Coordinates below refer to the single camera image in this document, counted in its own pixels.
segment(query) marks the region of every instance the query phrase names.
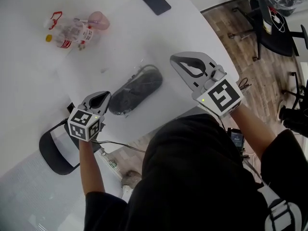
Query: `yellow bottle cap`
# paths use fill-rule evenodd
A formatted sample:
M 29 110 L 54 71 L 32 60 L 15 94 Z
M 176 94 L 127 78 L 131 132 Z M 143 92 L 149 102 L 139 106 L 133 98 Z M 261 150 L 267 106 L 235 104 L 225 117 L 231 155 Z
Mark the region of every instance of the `yellow bottle cap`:
M 52 40 L 52 35 L 48 34 L 46 36 L 46 42 L 50 42 Z

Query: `wooden floor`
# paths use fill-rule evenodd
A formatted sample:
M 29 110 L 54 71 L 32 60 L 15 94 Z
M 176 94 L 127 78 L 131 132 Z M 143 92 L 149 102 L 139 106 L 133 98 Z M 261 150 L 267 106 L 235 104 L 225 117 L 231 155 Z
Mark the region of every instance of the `wooden floor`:
M 247 77 L 249 80 L 248 83 L 252 84 L 245 94 L 244 103 L 278 134 L 285 129 L 276 120 L 279 102 L 289 98 L 288 104 L 292 106 L 292 98 L 282 96 L 281 90 L 292 90 L 295 88 L 294 77 L 289 75 L 289 72 L 298 72 L 295 59 L 277 55 L 262 47 L 262 59 L 253 62 L 252 57 L 257 55 L 255 35 L 250 35 L 243 40 L 240 37 L 229 39 L 227 36 L 228 33 L 245 31 L 251 28 L 239 12 L 231 12 L 231 8 L 235 6 L 241 7 L 244 11 L 249 11 L 248 1 L 241 0 L 209 10 L 203 13 L 203 16 L 212 26 L 226 48 L 239 73 L 240 80 Z M 225 117 L 223 122 L 225 127 L 237 127 L 231 117 Z M 154 134 L 155 131 L 143 136 L 130 145 L 141 150 L 146 150 Z M 253 154 L 248 144 L 245 144 L 245 148 L 248 154 Z M 121 148 L 105 157 L 117 163 L 116 170 L 122 175 L 131 169 L 141 173 L 144 153 L 136 152 L 128 148 Z M 260 162 L 256 156 L 254 159 L 254 164 L 259 170 Z

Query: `black chair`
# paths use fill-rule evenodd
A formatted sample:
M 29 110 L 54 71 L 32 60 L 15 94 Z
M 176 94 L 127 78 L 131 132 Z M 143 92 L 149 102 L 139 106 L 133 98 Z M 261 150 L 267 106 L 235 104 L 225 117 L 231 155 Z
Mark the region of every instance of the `black chair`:
M 258 57 L 253 57 L 254 62 L 261 59 L 261 45 L 264 45 L 270 51 L 273 51 L 279 55 L 289 57 L 293 56 L 293 52 L 297 52 L 293 37 L 304 38 L 306 48 L 308 49 L 308 37 L 303 25 L 301 25 L 302 32 L 290 32 L 286 20 L 283 17 L 285 21 L 285 31 L 281 32 L 275 25 L 272 25 L 272 32 L 269 34 L 263 27 L 263 19 L 269 22 L 269 24 L 272 24 L 270 19 L 271 15 L 268 11 L 267 5 L 262 0 L 250 0 L 249 4 L 252 9 L 250 13 L 245 13 L 239 7 L 233 8 L 232 11 L 239 11 L 251 24 L 253 29 L 236 34 L 228 34 L 228 36 L 232 39 L 235 36 L 255 33 L 257 36 Z
M 71 140 L 74 142 L 75 146 L 79 149 L 79 140 L 77 138 L 70 136 L 67 125 L 67 119 L 64 119 L 58 125 L 54 126 L 53 128 L 51 128 L 42 135 L 42 137 L 39 140 L 39 151 L 43 156 L 44 160 L 46 161 L 46 163 L 55 173 L 59 175 L 68 175 L 71 172 L 73 172 L 76 168 L 78 168 L 79 164 L 73 167 L 72 165 L 70 165 L 69 162 L 67 162 L 67 160 L 59 152 L 50 134 L 51 131 L 55 130 L 56 128 L 62 125 L 64 125 L 65 131 L 67 132 Z M 100 148 L 101 146 L 99 144 L 92 142 L 93 153 L 97 152 Z
M 296 97 L 295 102 L 293 104 L 292 109 L 294 110 L 297 106 L 298 102 L 302 99 L 301 102 L 299 102 L 299 108 L 302 111 L 305 111 L 308 108 L 308 81 L 306 83 L 306 86 L 300 86 L 298 83 L 298 78 L 296 72 L 290 73 L 292 76 L 295 76 L 296 81 L 296 93 L 288 91 L 288 90 L 282 90 L 282 94 L 289 93 Z

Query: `fiducial marker cube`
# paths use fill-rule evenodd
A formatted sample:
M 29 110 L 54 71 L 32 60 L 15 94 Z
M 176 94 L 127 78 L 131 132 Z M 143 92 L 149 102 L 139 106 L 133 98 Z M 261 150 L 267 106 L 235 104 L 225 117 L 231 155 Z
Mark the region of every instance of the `fiducial marker cube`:
M 101 116 L 74 108 L 68 118 L 68 128 L 71 136 L 90 141 L 100 131 Z

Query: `chair wheel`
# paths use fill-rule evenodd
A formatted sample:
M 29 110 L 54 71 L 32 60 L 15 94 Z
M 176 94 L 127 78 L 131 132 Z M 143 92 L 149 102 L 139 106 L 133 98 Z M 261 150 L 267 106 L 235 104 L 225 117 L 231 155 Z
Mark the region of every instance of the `chair wheel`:
M 232 39 L 232 38 L 235 37 L 235 34 L 233 34 L 233 33 L 228 33 L 228 37 L 229 37 L 230 39 Z

